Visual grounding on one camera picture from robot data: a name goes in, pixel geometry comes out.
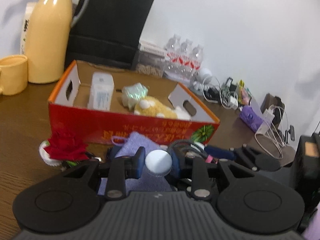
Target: cardboard box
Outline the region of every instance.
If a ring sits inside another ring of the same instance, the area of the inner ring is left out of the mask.
[[[110,112],[87,109],[94,72],[113,76],[115,90]],[[171,108],[180,106],[192,113],[191,121],[134,115],[122,105],[121,89],[140,82],[149,89],[149,96]],[[112,136],[128,137],[137,131],[158,144],[178,139],[208,143],[220,120],[188,88],[168,79],[137,72],[73,61],[49,97],[52,132],[68,129],[85,142],[110,144]]]

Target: white ball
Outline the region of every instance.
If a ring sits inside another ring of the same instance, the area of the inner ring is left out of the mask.
[[[141,100],[141,101],[139,102],[139,105],[140,105],[140,107],[141,107],[142,109],[147,109],[147,108],[150,107],[150,103],[149,103],[147,100],[145,100],[145,99]]]
[[[164,150],[154,150],[146,156],[145,164],[149,174],[155,177],[162,177],[171,171],[172,158]]]
[[[207,68],[200,68],[198,75],[196,76],[197,80],[202,84],[203,80],[205,80],[205,84],[208,84],[212,80],[212,73],[209,69]]]

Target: black bag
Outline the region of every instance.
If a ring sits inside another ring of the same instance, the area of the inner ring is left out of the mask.
[[[80,0],[76,14],[82,7]],[[153,0],[89,0],[71,29],[65,67],[74,60],[130,69]]]

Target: pink object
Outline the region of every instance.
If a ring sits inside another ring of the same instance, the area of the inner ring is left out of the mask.
[[[241,91],[242,103],[248,106],[250,102],[248,92],[245,90],[245,88],[240,88],[240,91]]]
[[[205,160],[206,163],[211,163],[213,160],[213,157],[211,155],[208,155],[207,159]]]

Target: red rose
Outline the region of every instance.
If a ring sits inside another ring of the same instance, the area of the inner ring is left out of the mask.
[[[89,159],[85,154],[87,144],[66,130],[56,130],[48,139],[50,145],[44,150],[51,159],[60,161],[83,161]]]

